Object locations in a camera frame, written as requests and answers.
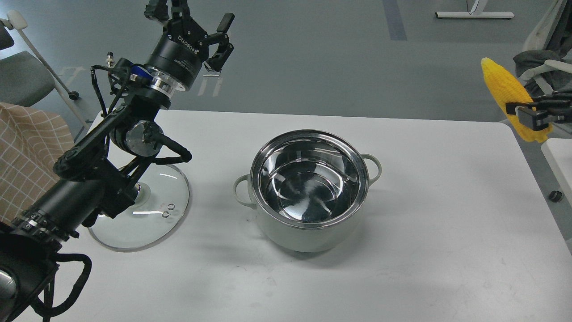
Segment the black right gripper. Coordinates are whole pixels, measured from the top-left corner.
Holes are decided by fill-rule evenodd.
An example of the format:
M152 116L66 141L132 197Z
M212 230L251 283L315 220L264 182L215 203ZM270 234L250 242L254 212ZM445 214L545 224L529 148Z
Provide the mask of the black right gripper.
M549 128L552 123L572 122L571 99L571 90L554 90L552 94L533 98L532 102L508 102L506 112L516 115L525 127L540 131ZM519 106L528 109L517 109Z

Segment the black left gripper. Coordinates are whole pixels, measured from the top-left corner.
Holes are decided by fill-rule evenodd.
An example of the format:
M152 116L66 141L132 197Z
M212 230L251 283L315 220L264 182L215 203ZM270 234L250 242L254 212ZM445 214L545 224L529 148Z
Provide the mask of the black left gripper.
M163 27L161 37L145 66L173 77L181 84L183 91L191 88L206 59L205 50L200 45L202 41L206 39L207 47L217 44L215 53L204 62L209 72L220 73L234 50L227 34L235 19L233 13L225 13L216 32L209 35L196 21L191 20L185 0L172 0L170 4L167 0L150 0L145 6L144 16Z

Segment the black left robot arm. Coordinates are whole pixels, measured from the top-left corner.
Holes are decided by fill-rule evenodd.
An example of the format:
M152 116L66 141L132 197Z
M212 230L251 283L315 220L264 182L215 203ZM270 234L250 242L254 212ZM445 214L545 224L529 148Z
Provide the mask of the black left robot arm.
M191 88L202 67L220 72L234 46L226 13L208 34L185 0L151 0L145 17L163 26L149 60L136 64L108 54L91 68L102 122L53 165L59 181L10 224L1 224L1 320L31 307L47 321L70 309L92 269L85 254L60 252L79 226L99 215L115 218L132 206L138 182L151 165L187 163L192 153L155 122L176 90Z

